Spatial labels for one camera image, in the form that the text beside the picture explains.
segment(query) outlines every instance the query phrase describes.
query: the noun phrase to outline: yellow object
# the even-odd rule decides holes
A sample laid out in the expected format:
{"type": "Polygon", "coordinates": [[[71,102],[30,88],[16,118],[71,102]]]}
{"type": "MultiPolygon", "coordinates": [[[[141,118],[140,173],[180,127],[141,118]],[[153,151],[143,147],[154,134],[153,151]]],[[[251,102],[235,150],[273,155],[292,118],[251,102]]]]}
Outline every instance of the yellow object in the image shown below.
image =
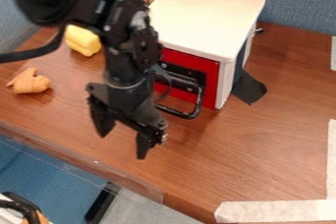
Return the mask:
{"type": "Polygon", "coordinates": [[[91,56],[101,49],[98,35],[88,29],[69,25],[65,32],[67,45],[84,56],[91,56]]]}
{"type": "MultiPolygon", "coordinates": [[[[38,220],[40,224],[49,224],[49,220],[47,217],[45,217],[42,213],[40,213],[39,211],[37,211],[37,216],[38,216],[38,220]]],[[[28,221],[26,219],[24,219],[22,224],[28,224],[28,221]]]]}
{"type": "Polygon", "coordinates": [[[36,68],[28,68],[14,77],[7,86],[13,87],[13,93],[41,93],[50,88],[50,80],[36,75],[36,68]]]}

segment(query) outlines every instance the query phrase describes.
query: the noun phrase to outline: black cable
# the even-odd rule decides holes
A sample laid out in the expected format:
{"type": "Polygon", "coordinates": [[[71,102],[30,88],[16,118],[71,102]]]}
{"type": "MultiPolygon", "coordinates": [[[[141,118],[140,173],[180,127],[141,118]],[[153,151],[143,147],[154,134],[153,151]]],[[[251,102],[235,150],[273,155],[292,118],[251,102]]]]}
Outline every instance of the black cable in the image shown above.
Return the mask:
{"type": "Polygon", "coordinates": [[[43,56],[49,54],[56,49],[59,48],[61,45],[64,28],[60,28],[58,34],[46,45],[35,48],[32,50],[21,51],[21,52],[11,52],[11,53],[2,53],[0,54],[0,63],[9,63],[9,62],[16,62],[16,61],[23,61],[30,58],[35,58],[39,56],[43,56]]]}
{"type": "Polygon", "coordinates": [[[31,207],[13,201],[0,200],[0,208],[9,208],[20,212],[29,224],[40,224],[38,215],[31,207]]]}

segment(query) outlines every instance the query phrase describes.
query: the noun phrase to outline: yellow sponge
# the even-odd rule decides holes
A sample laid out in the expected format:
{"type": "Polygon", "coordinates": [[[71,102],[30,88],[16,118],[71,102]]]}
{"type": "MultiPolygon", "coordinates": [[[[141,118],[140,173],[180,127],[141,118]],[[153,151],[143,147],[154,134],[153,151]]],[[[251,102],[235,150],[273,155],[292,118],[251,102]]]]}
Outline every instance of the yellow sponge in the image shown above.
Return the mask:
{"type": "Polygon", "coordinates": [[[85,28],[69,25],[65,32],[65,38],[67,45],[71,49],[87,57],[97,53],[101,49],[98,35],[85,28]]]}

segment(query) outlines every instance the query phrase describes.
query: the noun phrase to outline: wooden desk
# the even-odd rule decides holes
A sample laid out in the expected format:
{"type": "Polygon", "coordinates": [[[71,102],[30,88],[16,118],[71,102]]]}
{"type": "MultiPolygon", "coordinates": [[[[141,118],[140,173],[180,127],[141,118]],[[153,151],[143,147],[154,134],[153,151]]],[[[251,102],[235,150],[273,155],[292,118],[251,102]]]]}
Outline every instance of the wooden desk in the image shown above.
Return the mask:
{"type": "MultiPolygon", "coordinates": [[[[205,223],[213,222],[223,200],[325,198],[327,123],[336,118],[331,36],[262,26],[266,33],[255,39],[247,70],[267,85],[265,97],[248,106],[231,95],[221,111],[204,109],[191,121],[167,115],[168,143],[152,149],[145,161],[136,160],[135,132],[118,124],[102,140],[91,123],[84,86],[101,81],[101,54],[87,59],[63,46],[49,56],[0,65],[1,122],[140,178],[164,193],[166,205],[205,223]],[[15,95],[5,87],[28,66],[50,77],[52,89],[15,95]]],[[[22,48],[44,42],[51,33],[43,29],[22,48]]],[[[168,103],[190,106],[174,98],[168,103]]],[[[52,146],[24,139],[114,178],[52,146]]]]}

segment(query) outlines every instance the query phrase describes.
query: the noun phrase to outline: wooden table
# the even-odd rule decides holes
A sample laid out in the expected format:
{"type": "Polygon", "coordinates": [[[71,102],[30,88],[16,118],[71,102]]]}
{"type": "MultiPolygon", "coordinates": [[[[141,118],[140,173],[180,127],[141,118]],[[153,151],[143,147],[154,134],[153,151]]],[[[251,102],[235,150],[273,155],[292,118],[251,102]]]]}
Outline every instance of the wooden table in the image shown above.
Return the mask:
{"type": "MultiPolygon", "coordinates": [[[[336,118],[331,36],[262,27],[266,33],[254,40],[246,69],[269,92],[253,106],[231,95],[221,111],[203,109],[191,121],[167,115],[168,143],[152,149],[144,161],[136,160],[135,132],[118,124],[101,139],[89,118],[84,86],[101,81],[102,54],[85,58],[66,46],[0,66],[1,131],[112,181],[123,176],[90,160],[139,178],[164,193],[164,204],[205,223],[214,221],[223,200],[325,198],[327,123],[336,118]],[[6,82],[30,66],[48,76],[52,88],[13,94],[6,82]]],[[[43,29],[22,48],[45,42],[53,32],[43,29]]],[[[180,109],[191,106],[175,98],[167,102],[180,109]]],[[[124,185],[140,188],[134,182],[124,185]]]]}

